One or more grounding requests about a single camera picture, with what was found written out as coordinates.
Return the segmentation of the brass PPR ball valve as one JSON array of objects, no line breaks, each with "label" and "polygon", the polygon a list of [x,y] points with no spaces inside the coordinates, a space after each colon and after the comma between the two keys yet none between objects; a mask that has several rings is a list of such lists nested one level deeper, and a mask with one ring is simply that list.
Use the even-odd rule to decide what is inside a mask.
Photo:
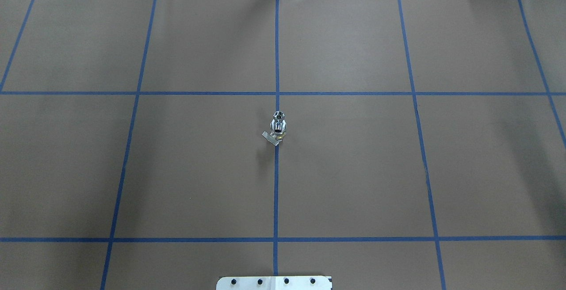
[{"label": "brass PPR ball valve", "polygon": [[277,147],[283,141],[287,133],[287,123],[284,119],[273,119],[270,123],[270,131],[264,131],[261,136],[269,143]]}]

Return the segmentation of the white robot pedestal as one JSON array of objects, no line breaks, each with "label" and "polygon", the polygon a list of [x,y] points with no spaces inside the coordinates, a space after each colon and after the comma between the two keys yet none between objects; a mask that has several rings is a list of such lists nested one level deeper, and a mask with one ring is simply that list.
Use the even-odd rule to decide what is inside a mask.
[{"label": "white robot pedestal", "polygon": [[222,277],[217,290],[332,290],[330,276],[230,276]]}]

